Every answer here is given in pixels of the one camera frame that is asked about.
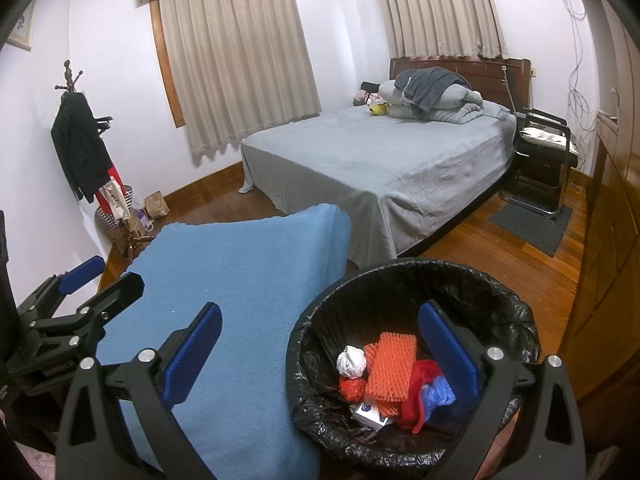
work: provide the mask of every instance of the blue gripper pad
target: blue gripper pad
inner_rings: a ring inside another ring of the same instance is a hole
[[[418,326],[434,360],[456,395],[456,403],[474,410],[480,402],[478,366],[431,303],[420,307]]]
[[[207,303],[186,329],[188,336],[164,370],[162,402],[171,408],[187,399],[222,332],[222,312]]]
[[[89,283],[104,272],[104,260],[100,256],[94,256],[75,269],[62,275],[58,292],[60,294],[73,294],[83,285]]]

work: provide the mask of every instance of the wooden wardrobe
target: wooden wardrobe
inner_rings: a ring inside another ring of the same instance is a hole
[[[595,169],[575,303],[559,354],[588,449],[623,444],[640,426],[640,52],[606,0],[620,110],[599,113]]]

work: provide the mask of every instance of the yellow plush toy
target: yellow plush toy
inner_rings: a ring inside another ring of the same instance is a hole
[[[389,110],[389,103],[386,102],[377,102],[369,105],[369,112],[371,115],[379,116],[386,115]]]

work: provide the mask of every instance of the coat rack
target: coat rack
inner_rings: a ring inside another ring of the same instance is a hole
[[[56,90],[66,90],[70,94],[75,94],[76,81],[78,81],[78,78],[82,75],[82,70],[78,72],[78,75],[74,79],[73,73],[71,72],[71,61],[67,59],[64,65],[65,65],[66,86],[56,85],[54,88]],[[99,135],[101,135],[105,130],[108,130],[111,127],[110,121],[112,120],[113,118],[110,116],[100,117],[95,119],[98,126]],[[108,211],[108,212],[105,211],[105,214],[109,215],[111,214],[111,211]],[[117,228],[122,233],[122,237],[124,240],[123,256],[129,258],[129,261],[133,260],[136,250],[139,248],[140,244],[150,242],[154,239],[151,236],[138,236],[137,233],[132,230],[132,227],[129,224],[128,220],[119,219],[116,222],[116,225],[117,225]]]
[[[71,62],[67,59],[65,61],[66,86],[56,85],[55,86],[56,90],[66,90],[67,92],[71,92],[71,93],[76,91],[76,81],[78,81],[78,78],[82,75],[82,70],[78,72],[78,75],[74,79],[73,74],[71,73],[71,68],[69,67],[70,65],[71,65]]]

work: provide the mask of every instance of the wooden headboard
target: wooden headboard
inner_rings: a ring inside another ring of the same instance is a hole
[[[529,107],[531,85],[531,62],[529,59],[473,59],[469,57],[398,57],[391,60],[389,77],[395,79],[409,68],[429,68],[441,66],[464,76],[473,90],[478,90],[488,101],[511,109],[507,89],[502,83],[502,66],[511,68],[516,76],[516,87],[523,106]]]

